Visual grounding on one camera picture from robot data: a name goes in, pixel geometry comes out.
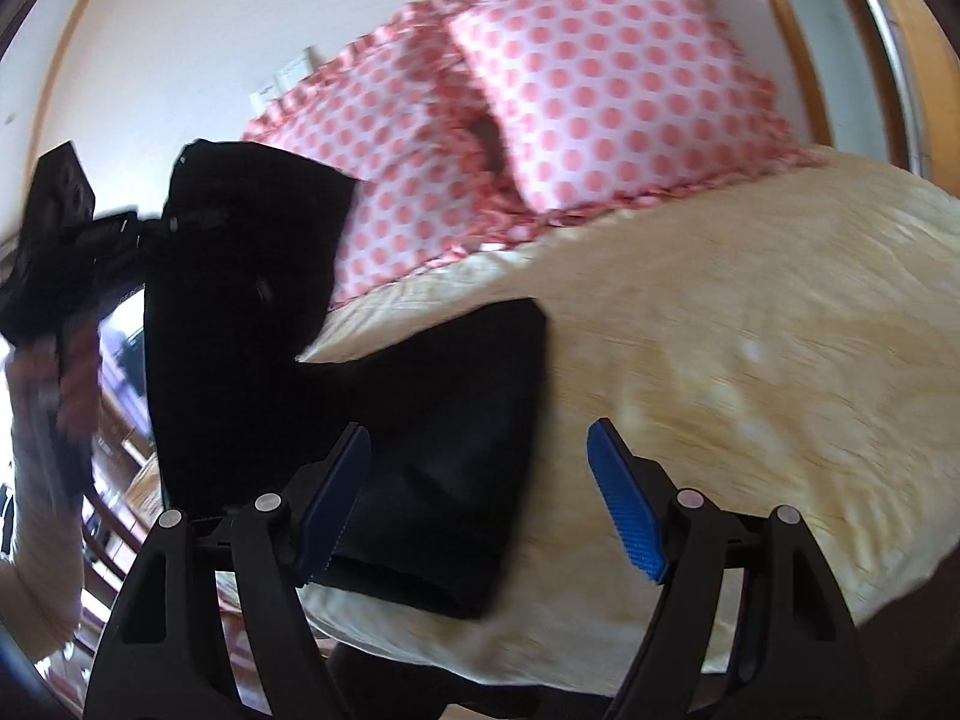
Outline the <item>left hand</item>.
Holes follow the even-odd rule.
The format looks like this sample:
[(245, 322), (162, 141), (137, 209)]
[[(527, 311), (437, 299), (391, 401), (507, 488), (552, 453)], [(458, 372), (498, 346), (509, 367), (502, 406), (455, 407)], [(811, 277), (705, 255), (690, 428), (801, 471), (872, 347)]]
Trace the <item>left hand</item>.
[(99, 419), (98, 322), (76, 317), (62, 333), (17, 344), (5, 362), (16, 484), (52, 509), (76, 509), (93, 486)]

